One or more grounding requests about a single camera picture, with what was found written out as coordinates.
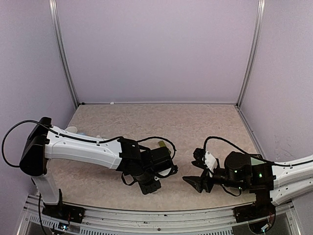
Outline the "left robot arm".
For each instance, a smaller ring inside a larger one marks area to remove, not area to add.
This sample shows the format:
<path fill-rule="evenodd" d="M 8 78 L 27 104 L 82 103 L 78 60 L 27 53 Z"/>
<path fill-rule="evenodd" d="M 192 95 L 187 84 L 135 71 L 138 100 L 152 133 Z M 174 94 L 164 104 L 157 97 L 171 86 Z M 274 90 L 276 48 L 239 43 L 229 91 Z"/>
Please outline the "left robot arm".
<path fill-rule="evenodd" d="M 173 155 L 165 146 L 150 149 L 140 141 L 125 137 L 106 140 L 71 133 L 53 126 L 49 117 L 34 123 L 36 126 L 27 138 L 19 167 L 31 176 L 43 202 L 59 218 L 68 214 L 68 206 L 61 201 L 61 191 L 47 166 L 49 160 L 95 164 L 119 171 L 122 176 L 130 175 L 144 195 L 160 189 L 160 179 L 178 171 Z"/>

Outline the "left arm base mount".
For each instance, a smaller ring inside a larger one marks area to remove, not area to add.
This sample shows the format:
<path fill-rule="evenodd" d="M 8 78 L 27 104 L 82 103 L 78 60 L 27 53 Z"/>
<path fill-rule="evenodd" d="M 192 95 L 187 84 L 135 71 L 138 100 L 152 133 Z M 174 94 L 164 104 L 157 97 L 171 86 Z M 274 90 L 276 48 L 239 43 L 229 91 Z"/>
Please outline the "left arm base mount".
<path fill-rule="evenodd" d="M 81 224 L 85 215 L 85 209 L 78 206 L 68 204 L 46 205 L 42 210 L 44 215 L 64 220 L 67 222 L 74 222 Z"/>

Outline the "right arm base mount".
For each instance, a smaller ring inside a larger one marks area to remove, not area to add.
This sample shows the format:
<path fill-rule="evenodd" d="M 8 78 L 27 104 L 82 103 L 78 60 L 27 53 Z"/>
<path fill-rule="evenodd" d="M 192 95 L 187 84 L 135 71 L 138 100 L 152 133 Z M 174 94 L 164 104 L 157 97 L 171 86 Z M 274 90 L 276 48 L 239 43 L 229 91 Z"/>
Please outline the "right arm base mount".
<path fill-rule="evenodd" d="M 233 209 L 237 223 L 255 220 L 276 213 L 276 207 L 271 202 L 253 202 Z"/>

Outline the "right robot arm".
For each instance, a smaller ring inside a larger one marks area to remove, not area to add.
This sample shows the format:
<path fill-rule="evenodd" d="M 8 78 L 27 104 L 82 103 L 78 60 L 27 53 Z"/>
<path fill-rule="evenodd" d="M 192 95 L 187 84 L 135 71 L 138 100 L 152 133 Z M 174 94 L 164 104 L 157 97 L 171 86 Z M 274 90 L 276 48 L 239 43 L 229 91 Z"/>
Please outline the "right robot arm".
<path fill-rule="evenodd" d="M 250 206 L 254 217 L 261 217 L 269 210 L 269 204 L 278 206 L 313 189 L 313 157 L 311 155 L 282 163 L 271 162 L 258 154 L 232 151 L 224 160 L 197 148 L 192 164 L 203 170 L 201 176 L 184 176 L 183 180 L 197 192 L 211 192 L 215 185 L 248 190 L 256 201 Z"/>

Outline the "green weekly pill organizer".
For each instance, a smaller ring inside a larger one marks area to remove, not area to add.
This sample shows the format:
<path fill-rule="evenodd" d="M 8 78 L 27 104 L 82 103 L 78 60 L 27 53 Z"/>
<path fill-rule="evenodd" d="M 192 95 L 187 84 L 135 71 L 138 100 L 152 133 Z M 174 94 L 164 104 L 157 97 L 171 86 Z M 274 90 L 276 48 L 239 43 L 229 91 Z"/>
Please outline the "green weekly pill organizer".
<path fill-rule="evenodd" d="M 163 141 L 163 140 L 158 141 L 158 145 L 159 145 L 159 147 L 167 147 L 165 141 Z"/>

